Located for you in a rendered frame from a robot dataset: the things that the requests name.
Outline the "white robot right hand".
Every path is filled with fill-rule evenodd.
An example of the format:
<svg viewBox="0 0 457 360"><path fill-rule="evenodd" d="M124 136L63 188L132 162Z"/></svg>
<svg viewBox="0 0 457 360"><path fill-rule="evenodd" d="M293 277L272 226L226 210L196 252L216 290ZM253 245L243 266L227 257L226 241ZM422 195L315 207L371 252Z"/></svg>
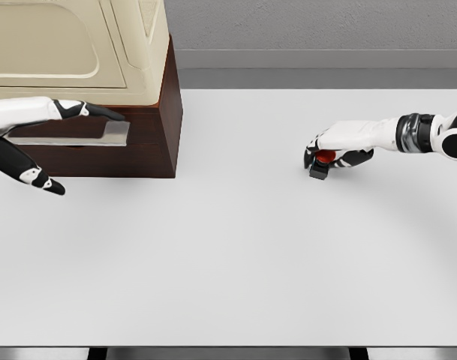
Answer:
<svg viewBox="0 0 457 360"><path fill-rule="evenodd" d="M304 168L308 169L316 152L335 151L337 155L330 168L355 167L373 158L374 149L369 146L368 121L338 121L319 133L304 153Z"/></svg>

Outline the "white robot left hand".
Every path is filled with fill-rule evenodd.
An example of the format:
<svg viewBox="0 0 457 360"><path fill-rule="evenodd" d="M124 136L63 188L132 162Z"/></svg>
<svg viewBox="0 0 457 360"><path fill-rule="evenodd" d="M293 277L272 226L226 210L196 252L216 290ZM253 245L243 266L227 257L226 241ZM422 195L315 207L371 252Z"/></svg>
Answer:
<svg viewBox="0 0 457 360"><path fill-rule="evenodd" d="M6 140L4 135L15 128L77 116L104 116L114 121L125 120L118 112L80 100L56 100L44 96L1 99L0 172L23 184L64 195L63 185L50 178L30 156Z"/></svg>

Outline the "red button black switch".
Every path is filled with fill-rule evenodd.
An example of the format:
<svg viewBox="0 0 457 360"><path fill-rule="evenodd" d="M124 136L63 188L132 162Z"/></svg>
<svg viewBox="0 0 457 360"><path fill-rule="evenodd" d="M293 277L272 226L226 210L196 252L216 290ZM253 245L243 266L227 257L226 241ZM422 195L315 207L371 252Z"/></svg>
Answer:
<svg viewBox="0 0 457 360"><path fill-rule="evenodd" d="M328 176L329 165L335 160L333 150L320 150L311 154L308 162L308 173L312 178L324 180Z"/></svg>

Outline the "beige cabinet drawer front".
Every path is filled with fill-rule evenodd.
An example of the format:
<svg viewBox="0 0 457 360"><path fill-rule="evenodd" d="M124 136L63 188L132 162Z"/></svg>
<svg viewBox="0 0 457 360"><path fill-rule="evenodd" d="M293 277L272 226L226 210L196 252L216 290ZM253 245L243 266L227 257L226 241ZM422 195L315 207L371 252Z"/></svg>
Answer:
<svg viewBox="0 0 457 360"><path fill-rule="evenodd" d="M0 87L123 89L101 0L0 0Z"/></svg>

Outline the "beige cabinet body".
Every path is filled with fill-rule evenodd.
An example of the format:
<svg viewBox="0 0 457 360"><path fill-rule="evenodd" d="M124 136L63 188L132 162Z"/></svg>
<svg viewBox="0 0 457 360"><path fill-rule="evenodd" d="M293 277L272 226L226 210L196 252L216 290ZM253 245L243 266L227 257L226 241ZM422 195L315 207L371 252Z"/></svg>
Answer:
<svg viewBox="0 0 457 360"><path fill-rule="evenodd" d="M100 105L152 105L160 96L170 36L163 0L101 0L124 88L0 87L0 99L47 96Z"/></svg>

